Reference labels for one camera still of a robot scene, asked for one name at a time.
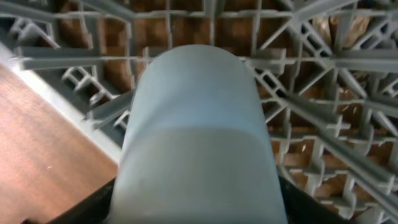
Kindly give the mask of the blue plastic cup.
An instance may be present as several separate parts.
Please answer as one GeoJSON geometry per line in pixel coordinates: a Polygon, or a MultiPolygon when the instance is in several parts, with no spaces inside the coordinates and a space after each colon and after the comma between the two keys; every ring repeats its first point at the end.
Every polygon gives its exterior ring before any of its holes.
{"type": "Polygon", "coordinates": [[[144,70],[109,222],[287,222],[257,87],[237,56],[186,45],[144,70]]]}

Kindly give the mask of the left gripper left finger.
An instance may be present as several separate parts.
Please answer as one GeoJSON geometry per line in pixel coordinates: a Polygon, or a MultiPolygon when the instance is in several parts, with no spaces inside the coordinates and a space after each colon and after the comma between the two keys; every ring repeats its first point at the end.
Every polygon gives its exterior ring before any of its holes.
{"type": "Polygon", "coordinates": [[[45,224],[106,223],[111,205],[115,178],[104,184],[81,202],[45,224]]]}

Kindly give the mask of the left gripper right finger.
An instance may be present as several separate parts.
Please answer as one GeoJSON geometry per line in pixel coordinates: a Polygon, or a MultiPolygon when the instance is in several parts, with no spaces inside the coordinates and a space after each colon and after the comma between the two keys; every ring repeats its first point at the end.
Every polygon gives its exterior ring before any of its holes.
{"type": "Polygon", "coordinates": [[[279,176],[288,223],[294,224],[351,224],[333,213],[287,179],[279,176]]]}

